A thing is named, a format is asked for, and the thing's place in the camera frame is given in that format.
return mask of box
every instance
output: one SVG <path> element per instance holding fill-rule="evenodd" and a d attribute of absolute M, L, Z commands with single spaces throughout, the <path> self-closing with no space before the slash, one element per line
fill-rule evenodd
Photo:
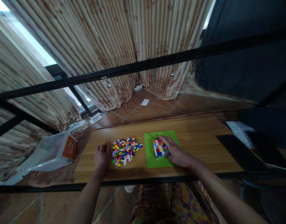
<path fill-rule="evenodd" d="M 43 138 L 33 154 L 19 167 L 23 175 L 30 171 L 50 172 L 73 162 L 77 140 L 64 131 Z"/>

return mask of hand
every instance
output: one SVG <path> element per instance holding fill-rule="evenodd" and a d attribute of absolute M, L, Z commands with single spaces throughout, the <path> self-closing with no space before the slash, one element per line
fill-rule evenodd
<path fill-rule="evenodd" d="M 159 138 L 167 145 L 168 150 L 171 153 L 171 156 L 168 156 L 168 159 L 172 163 L 194 170 L 195 165 L 201 162 L 196 157 L 193 157 L 192 155 L 183 151 L 172 138 L 165 135 L 159 136 Z"/>
<path fill-rule="evenodd" d="M 111 150 L 107 145 L 101 145 L 96 147 L 96 153 L 94 155 L 94 161 L 96 169 L 101 168 L 105 171 L 108 167 L 111 158 Z"/>

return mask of striped curtain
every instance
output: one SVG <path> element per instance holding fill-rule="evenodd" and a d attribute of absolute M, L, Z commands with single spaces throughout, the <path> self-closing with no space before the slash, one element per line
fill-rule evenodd
<path fill-rule="evenodd" d="M 194 48 L 211 3 L 211 0 L 129 1 L 138 61 Z M 189 64 L 140 72 L 145 90 L 163 100 L 175 99 Z"/>
<path fill-rule="evenodd" d="M 136 62 L 126 5 L 122 1 L 5 1 L 69 75 Z M 96 106 L 112 110 L 127 102 L 137 74 L 80 85 Z"/>
<path fill-rule="evenodd" d="M 211 0 L 4 0 L 69 75 L 112 68 L 191 49 Z M 189 63 L 140 72 L 156 96 L 176 98 Z M 80 85 L 103 111 L 128 101 L 137 74 Z"/>
<path fill-rule="evenodd" d="M 0 92 L 53 80 L 0 15 Z M 19 97 L 9 102 L 59 131 L 66 130 L 69 124 L 81 119 L 77 108 L 62 89 Z M 13 114 L 0 108 L 0 125 L 13 117 Z M 0 181 L 11 177 L 39 141 L 48 135 L 26 121 L 2 135 Z"/>

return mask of wooden table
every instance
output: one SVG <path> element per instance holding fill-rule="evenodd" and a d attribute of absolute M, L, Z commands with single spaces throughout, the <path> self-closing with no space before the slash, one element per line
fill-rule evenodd
<path fill-rule="evenodd" d="M 144 133 L 174 130 L 181 147 L 197 157 L 214 173 L 244 171 L 229 152 L 216 138 L 217 135 L 232 134 L 216 117 L 184 117 L 143 124 L 113 127 L 95 130 L 81 155 L 74 172 L 75 183 L 86 183 L 95 170 L 94 153 L 96 146 L 108 144 L 121 138 L 134 136 L 139 143 L 144 142 Z M 174 177 L 193 175 L 182 167 L 147 168 L 145 146 L 126 166 L 115 166 L 110 163 L 104 181 L 123 181 L 145 178 Z"/>

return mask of colorful pants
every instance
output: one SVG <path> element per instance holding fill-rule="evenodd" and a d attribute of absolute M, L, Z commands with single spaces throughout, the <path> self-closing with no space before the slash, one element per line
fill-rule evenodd
<path fill-rule="evenodd" d="M 201 182 L 141 185 L 132 224 L 219 223 Z"/>

